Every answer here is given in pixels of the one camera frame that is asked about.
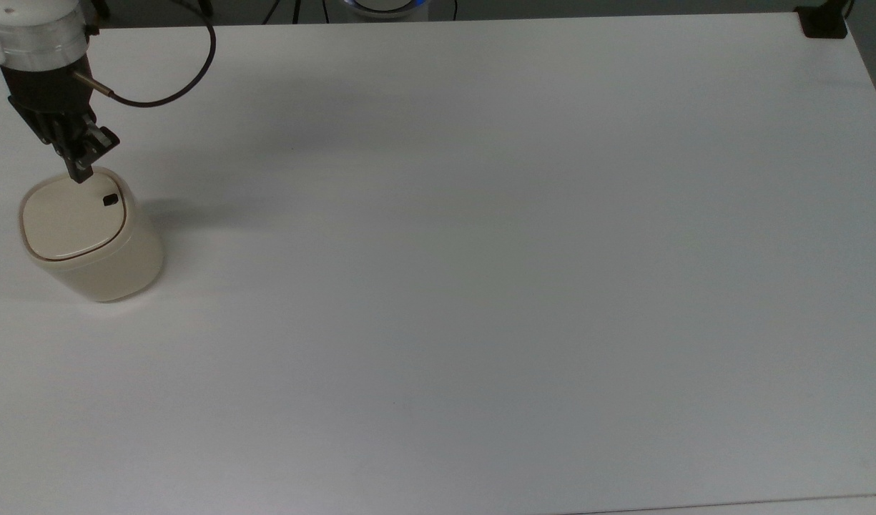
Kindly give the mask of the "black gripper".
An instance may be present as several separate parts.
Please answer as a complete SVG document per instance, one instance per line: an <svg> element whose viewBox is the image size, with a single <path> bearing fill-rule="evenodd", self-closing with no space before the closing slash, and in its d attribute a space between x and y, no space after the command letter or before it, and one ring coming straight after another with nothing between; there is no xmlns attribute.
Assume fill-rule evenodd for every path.
<svg viewBox="0 0 876 515"><path fill-rule="evenodd" d="M78 185L92 176L92 164L120 143L107 127L87 126L96 120L90 107L92 88L74 77L89 74L89 59L81 57L57 69L22 71L5 65L0 72L9 89L9 104L36 138L52 144L63 159L69 178Z"/></svg>

